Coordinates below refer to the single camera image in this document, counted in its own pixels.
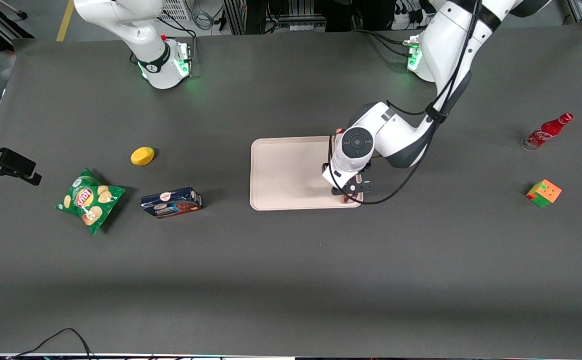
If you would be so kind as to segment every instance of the lay's logo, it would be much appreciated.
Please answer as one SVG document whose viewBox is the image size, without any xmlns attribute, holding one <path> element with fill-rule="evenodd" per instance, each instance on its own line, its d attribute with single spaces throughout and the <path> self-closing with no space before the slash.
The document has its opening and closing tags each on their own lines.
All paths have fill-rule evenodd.
<svg viewBox="0 0 582 360">
<path fill-rule="evenodd" d="M 93 192 L 88 188 L 85 187 L 78 192 L 78 196 L 75 198 L 75 204 L 78 208 L 84 208 L 90 205 L 93 202 Z"/>
</svg>

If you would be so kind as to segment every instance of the beige tray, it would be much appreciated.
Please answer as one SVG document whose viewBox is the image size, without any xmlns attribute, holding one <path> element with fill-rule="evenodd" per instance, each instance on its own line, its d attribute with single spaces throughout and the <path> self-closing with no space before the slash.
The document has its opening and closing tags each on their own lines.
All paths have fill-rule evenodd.
<svg viewBox="0 0 582 360">
<path fill-rule="evenodd" d="M 329 155 L 329 137 L 278 137 L 258 139 L 251 146 L 250 204 L 258 211 L 345 209 L 359 203 L 342 203 L 332 196 L 321 167 Z"/>
</svg>

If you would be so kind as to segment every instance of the coca-cola bottle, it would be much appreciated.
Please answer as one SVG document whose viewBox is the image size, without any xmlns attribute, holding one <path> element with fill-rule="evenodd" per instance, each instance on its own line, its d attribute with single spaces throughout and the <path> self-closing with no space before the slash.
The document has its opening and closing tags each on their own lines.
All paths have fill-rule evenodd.
<svg viewBox="0 0 582 360">
<path fill-rule="evenodd" d="M 545 122 L 544 125 L 540 126 L 532 134 L 522 139 L 522 149 L 526 151 L 537 150 L 544 143 L 553 140 L 556 136 L 560 134 L 564 125 L 570 123 L 573 120 L 573 114 L 567 112 L 559 118 Z"/>
</svg>

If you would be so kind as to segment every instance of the green chip bag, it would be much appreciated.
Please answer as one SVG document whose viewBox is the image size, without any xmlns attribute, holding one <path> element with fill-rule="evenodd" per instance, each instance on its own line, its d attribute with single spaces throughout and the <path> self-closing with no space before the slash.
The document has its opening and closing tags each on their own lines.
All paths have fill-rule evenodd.
<svg viewBox="0 0 582 360">
<path fill-rule="evenodd" d="M 121 187 L 102 185 L 86 168 L 55 208 L 82 219 L 95 235 L 124 191 Z"/>
</svg>

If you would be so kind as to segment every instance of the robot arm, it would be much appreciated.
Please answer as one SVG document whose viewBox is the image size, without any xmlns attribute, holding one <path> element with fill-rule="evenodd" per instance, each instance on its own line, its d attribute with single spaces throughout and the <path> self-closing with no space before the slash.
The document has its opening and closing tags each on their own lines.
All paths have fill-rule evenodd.
<svg viewBox="0 0 582 360">
<path fill-rule="evenodd" d="M 188 45 L 162 38 L 149 21 L 163 0 L 73 0 L 87 21 L 116 34 L 138 59 L 142 75 L 157 89 L 169 89 L 190 73 Z"/>
<path fill-rule="evenodd" d="M 473 19 L 475 1 L 448 0 L 439 8 L 426 30 L 404 42 L 411 54 L 407 68 L 437 87 L 437 100 L 427 108 L 427 116 L 417 127 L 412 127 L 383 102 L 364 105 L 337 140 L 329 166 L 322 174 L 331 185 L 336 186 L 337 183 L 338 187 L 343 187 L 366 166 L 373 151 L 377 151 L 393 167 L 406 169 L 414 166 L 425 153 L 432 132 L 444 121 L 467 88 L 475 54 L 507 14 L 519 7 L 526 7 L 526 12 L 531 11 L 529 9 L 537 11 L 551 2 L 482 0 L 473 36 L 468 40 L 460 60 Z"/>
</svg>

